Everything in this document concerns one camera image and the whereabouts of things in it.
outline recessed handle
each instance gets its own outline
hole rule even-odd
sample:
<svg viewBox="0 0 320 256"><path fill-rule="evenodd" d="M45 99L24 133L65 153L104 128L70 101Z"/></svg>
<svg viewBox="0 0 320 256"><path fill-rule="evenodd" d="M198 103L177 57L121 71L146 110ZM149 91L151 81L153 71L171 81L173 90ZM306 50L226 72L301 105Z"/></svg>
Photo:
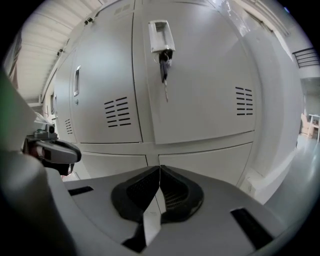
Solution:
<svg viewBox="0 0 320 256"><path fill-rule="evenodd" d="M74 91L73 96L76 97L79 94L79 74L80 74L81 66L78 66L76 68L75 74L74 74Z"/></svg>
<svg viewBox="0 0 320 256"><path fill-rule="evenodd" d="M152 53L164 50L176 50L168 21L152 20L149 21L148 27Z"/></svg>

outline ceiling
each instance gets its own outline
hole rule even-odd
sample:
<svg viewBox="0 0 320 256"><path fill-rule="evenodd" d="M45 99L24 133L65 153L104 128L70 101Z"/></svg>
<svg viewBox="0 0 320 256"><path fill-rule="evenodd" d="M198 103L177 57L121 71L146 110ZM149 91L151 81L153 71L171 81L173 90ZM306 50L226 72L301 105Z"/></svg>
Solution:
<svg viewBox="0 0 320 256"><path fill-rule="evenodd" d="M22 27L17 60L18 91L37 102L72 29L108 0L47 0Z"/></svg>

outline cabinet door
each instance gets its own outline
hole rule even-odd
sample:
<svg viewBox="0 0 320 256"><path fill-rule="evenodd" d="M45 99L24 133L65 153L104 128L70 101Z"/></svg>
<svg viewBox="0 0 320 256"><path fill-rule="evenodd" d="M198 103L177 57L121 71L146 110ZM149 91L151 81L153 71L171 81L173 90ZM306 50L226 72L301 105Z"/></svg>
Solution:
<svg viewBox="0 0 320 256"><path fill-rule="evenodd" d="M145 155L82 152L81 158L91 178L100 178L147 167Z"/></svg>
<svg viewBox="0 0 320 256"><path fill-rule="evenodd" d="M72 64L75 51L65 59L60 68L56 71L54 81L54 94L56 103L56 122L59 139L67 142L76 142L73 124L70 115L69 85Z"/></svg>
<svg viewBox="0 0 320 256"><path fill-rule="evenodd" d="M63 63L69 54L76 48L82 33L84 31L85 24L80 22L70 33L69 39L67 40L66 46L60 57L60 63Z"/></svg>
<svg viewBox="0 0 320 256"><path fill-rule="evenodd" d="M84 27L81 41L90 39L92 33L103 28L110 20L126 15L134 10L135 0L119 0L97 11L92 18L93 22Z"/></svg>
<svg viewBox="0 0 320 256"><path fill-rule="evenodd" d="M142 141L132 68L132 21L132 13L111 20L78 45L71 76L72 119L80 143Z"/></svg>
<svg viewBox="0 0 320 256"><path fill-rule="evenodd" d="M185 169L233 185L239 181L252 143L197 153L159 155L160 165Z"/></svg>
<svg viewBox="0 0 320 256"><path fill-rule="evenodd" d="M168 21L175 51L168 102L148 22ZM157 144L217 138L255 128L255 93L242 43L225 18L190 3L146 5L142 14L151 115Z"/></svg>

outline table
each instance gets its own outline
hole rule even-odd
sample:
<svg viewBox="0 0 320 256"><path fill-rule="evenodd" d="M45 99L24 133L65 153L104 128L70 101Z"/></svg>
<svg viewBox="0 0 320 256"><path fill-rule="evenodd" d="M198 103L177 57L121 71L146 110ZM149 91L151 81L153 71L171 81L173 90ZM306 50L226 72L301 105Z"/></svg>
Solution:
<svg viewBox="0 0 320 256"><path fill-rule="evenodd" d="M318 139L317 141L319 142L319 134L320 134L320 115L317 115L317 114L309 114L309 116L311 116L311 120L310 120L310 126L309 126L309 130L308 130L308 137L309 137L309 133L310 133L310 128L311 126L315 127L315 128L318 128ZM318 122L318 125L316 124L313 124L313 120L314 120L314 117L318 118L319 119L319 122Z"/></svg>

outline key lock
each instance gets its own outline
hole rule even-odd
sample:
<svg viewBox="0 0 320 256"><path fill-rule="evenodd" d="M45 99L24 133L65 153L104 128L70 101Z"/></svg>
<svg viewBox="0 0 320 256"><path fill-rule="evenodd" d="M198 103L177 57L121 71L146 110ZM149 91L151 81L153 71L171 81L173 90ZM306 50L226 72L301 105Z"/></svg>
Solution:
<svg viewBox="0 0 320 256"><path fill-rule="evenodd" d="M172 65L173 52L176 50L174 39L166 20L149 21L148 28L151 52L155 54L154 61L160 66L161 82L164 84L165 99L168 102L167 76Z"/></svg>

